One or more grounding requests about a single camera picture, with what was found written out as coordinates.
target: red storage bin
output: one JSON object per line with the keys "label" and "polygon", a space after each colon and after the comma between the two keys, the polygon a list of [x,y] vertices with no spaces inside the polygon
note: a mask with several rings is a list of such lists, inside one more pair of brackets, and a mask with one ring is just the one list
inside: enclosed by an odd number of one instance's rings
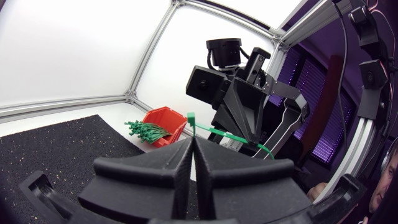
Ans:
{"label": "red storage bin", "polygon": [[172,133],[171,136],[164,136],[152,144],[156,147],[163,147],[178,140],[187,124],[187,118],[165,106],[148,111],[142,122],[157,124]]}

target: cable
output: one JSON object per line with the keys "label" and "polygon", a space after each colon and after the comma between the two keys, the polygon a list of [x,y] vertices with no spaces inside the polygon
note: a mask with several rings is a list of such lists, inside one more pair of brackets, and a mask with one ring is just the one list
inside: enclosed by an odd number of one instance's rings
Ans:
{"label": "cable", "polygon": [[345,52],[344,52],[344,62],[343,62],[343,69],[341,71],[341,75],[340,75],[340,82],[338,85],[338,93],[337,93],[337,98],[338,98],[338,104],[340,107],[340,113],[341,113],[341,124],[343,125],[343,136],[344,136],[344,149],[345,149],[345,154],[347,153],[347,130],[346,130],[346,122],[345,122],[345,117],[344,117],[344,111],[343,111],[343,105],[341,104],[341,84],[343,83],[343,77],[344,77],[344,72],[346,69],[346,63],[347,63],[347,51],[348,51],[348,39],[347,39],[347,31],[346,31],[346,26],[344,25],[344,20],[343,20],[343,15],[341,15],[340,9],[338,8],[338,6],[332,2],[337,14],[340,18],[341,21],[341,25],[343,27],[343,31],[344,31],[344,39],[345,39]]}
{"label": "cable", "polygon": [[216,70],[212,65],[211,65],[211,50],[209,49],[209,53],[207,54],[207,66],[212,69],[212,70]]}
{"label": "cable", "polygon": [[391,75],[391,79],[392,80],[392,99],[391,99],[391,107],[390,107],[390,112],[389,112],[389,119],[391,118],[391,113],[392,113],[392,106],[394,105],[395,99],[394,99],[394,93],[395,93],[395,89],[396,89],[396,79],[394,77],[394,73]]}
{"label": "cable", "polygon": [[[393,92],[393,94],[395,93],[395,85],[396,85],[396,79],[395,79],[394,75],[392,75],[392,92]],[[391,117],[391,113],[392,113],[392,106],[393,106],[393,104],[391,102],[390,117]],[[390,136],[391,131],[394,129],[394,126],[396,125],[397,118],[398,118],[398,113],[396,113],[396,117],[394,118],[394,122],[392,123],[392,126],[388,133],[388,136]]]}
{"label": "cable", "polygon": [[369,8],[369,10],[371,11],[371,13],[374,13],[374,12],[380,13],[380,14],[384,17],[384,19],[386,20],[387,25],[390,27],[391,34],[392,34],[392,38],[394,39],[394,48],[392,49],[392,57],[394,58],[394,56],[395,56],[395,54],[396,54],[396,36],[395,36],[395,34],[394,34],[394,31],[392,31],[392,28],[391,28],[391,25],[390,25],[388,19],[387,19],[386,16],[385,16],[380,10],[378,10],[378,9],[374,9],[374,8],[371,9],[371,8]]}
{"label": "cable", "polygon": [[241,47],[239,47],[239,50],[242,52],[245,58],[249,59],[250,56]]}
{"label": "cable", "polygon": [[[189,125],[193,128],[193,137],[195,137],[195,127],[198,127],[198,128],[202,128],[202,129],[204,129],[206,131],[210,131],[212,133],[218,134],[220,136],[227,137],[227,138],[233,139],[235,141],[239,141],[241,143],[245,143],[245,144],[249,143],[248,140],[246,140],[246,139],[244,139],[242,137],[235,136],[233,134],[228,134],[228,133],[226,133],[224,131],[220,131],[218,129],[205,126],[203,124],[196,123],[195,122],[195,114],[193,112],[189,112],[187,114],[187,121],[188,121]],[[257,147],[259,147],[260,149],[263,149],[264,151],[266,151],[270,155],[271,159],[275,159],[274,155],[272,155],[272,153],[270,152],[270,150],[268,148],[266,148],[262,144],[257,144]]]}
{"label": "cable", "polygon": [[[387,80],[390,80],[390,78],[389,78],[388,75],[387,75],[386,68],[384,68],[383,63],[380,62],[380,65],[381,65],[381,67],[383,68],[383,71],[384,71],[384,74],[385,74],[386,77],[387,77]],[[394,90],[392,89],[391,82],[389,82],[389,83],[390,83],[390,102],[392,102]]]}
{"label": "cable", "polygon": [[369,11],[372,11],[377,6],[377,4],[379,4],[379,0],[376,0],[376,3],[374,3],[373,6],[369,7]]}

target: white wall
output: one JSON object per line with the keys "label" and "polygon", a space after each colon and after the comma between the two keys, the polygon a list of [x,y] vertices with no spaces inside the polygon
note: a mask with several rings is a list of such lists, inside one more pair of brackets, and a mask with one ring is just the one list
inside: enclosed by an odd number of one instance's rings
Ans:
{"label": "white wall", "polygon": [[281,29],[307,0],[213,0],[243,14],[249,15],[264,24]]}
{"label": "white wall", "polygon": [[170,0],[8,0],[0,12],[0,107],[121,95]]}
{"label": "white wall", "polygon": [[[269,39],[243,26],[193,7],[177,9],[144,71],[137,87],[138,98],[153,108],[168,106],[184,116],[195,112],[199,123],[210,125],[215,111],[211,105],[186,95],[185,87],[195,65],[207,67],[206,40],[234,37],[242,39],[242,48],[248,54],[253,47],[270,54],[274,50]],[[198,133],[208,136],[204,130]]]}

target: aluminum frame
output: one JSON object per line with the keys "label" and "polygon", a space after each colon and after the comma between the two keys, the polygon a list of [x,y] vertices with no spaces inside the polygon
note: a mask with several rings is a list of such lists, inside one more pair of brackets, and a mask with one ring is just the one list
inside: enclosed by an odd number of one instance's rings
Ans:
{"label": "aluminum frame", "polygon": [[92,106],[108,105],[111,103],[122,103],[125,102],[126,99],[127,96],[125,95],[113,95],[3,106],[0,107],[0,124],[18,119],[41,116],[44,114],[76,110],[82,107],[87,108]]}
{"label": "aluminum frame", "polygon": [[[151,110],[152,108],[150,106],[137,98],[135,94],[136,88],[151,54],[158,40],[162,36],[164,29],[167,27],[167,24],[171,20],[175,10],[184,5],[202,9],[206,12],[229,19],[274,41],[274,43],[276,43],[275,50],[271,56],[271,61],[266,69],[266,72],[270,75],[273,75],[275,79],[277,79],[285,59],[285,51],[288,49],[288,47],[285,46],[291,47],[299,43],[301,40],[307,38],[317,30],[325,27],[327,24],[338,18],[335,10],[332,8],[330,0],[322,0],[318,2],[311,10],[309,10],[306,15],[304,15],[301,20],[291,27],[284,35],[278,36],[277,34],[273,34],[271,31],[266,30],[263,27],[246,20],[245,18],[215,6],[195,0],[174,0],[155,30],[154,35],[152,36],[151,41],[149,42],[149,45],[147,46],[146,51],[141,58],[136,73],[132,78],[130,88],[127,92],[125,92],[125,95],[45,101],[2,107],[0,108],[0,123],[42,114],[56,113],[59,111],[75,110],[81,107],[98,106],[99,104],[103,103],[120,103],[123,101],[133,104],[144,112]],[[338,5],[342,13],[348,12],[351,9],[349,0],[342,0]],[[360,119],[358,128],[354,135],[354,139],[350,144],[347,155],[315,203],[319,202],[322,198],[331,193],[337,183],[337,180],[343,174],[350,173],[355,175],[358,172],[366,154],[369,151],[369,147],[375,132],[376,128],[374,127],[373,121],[364,118]],[[184,134],[192,135],[192,132],[185,129]]]}
{"label": "aluminum frame", "polygon": [[[337,6],[342,14],[351,10],[349,0],[342,0]],[[321,0],[282,36],[281,41],[292,47],[337,18],[336,9],[331,1]]]}
{"label": "aluminum frame", "polygon": [[330,179],[329,183],[323,189],[322,193],[317,197],[314,203],[318,203],[335,189],[340,177],[344,174],[351,174],[355,176],[361,167],[366,155],[369,152],[371,143],[376,134],[376,127],[374,121],[366,118],[361,118],[358,123],[354,138],[349,145],[347,153],[337,168],[335,174]]}

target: headphones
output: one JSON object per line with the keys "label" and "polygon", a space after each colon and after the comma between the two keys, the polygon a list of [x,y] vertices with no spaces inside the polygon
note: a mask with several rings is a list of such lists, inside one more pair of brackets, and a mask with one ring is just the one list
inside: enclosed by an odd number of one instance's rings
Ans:
{"label": "headphones", "polygon": [[387,154],[384,157],[383,162],[381,163],[381,174],[387,168],[388,163],[390,163],[391,158],[396,153],[396,150],[398,148],[398,146],[396,146],[397,142],[398,142],[398,138],[395,138],[395,140],[392,142],[390,148],[388,149]]}

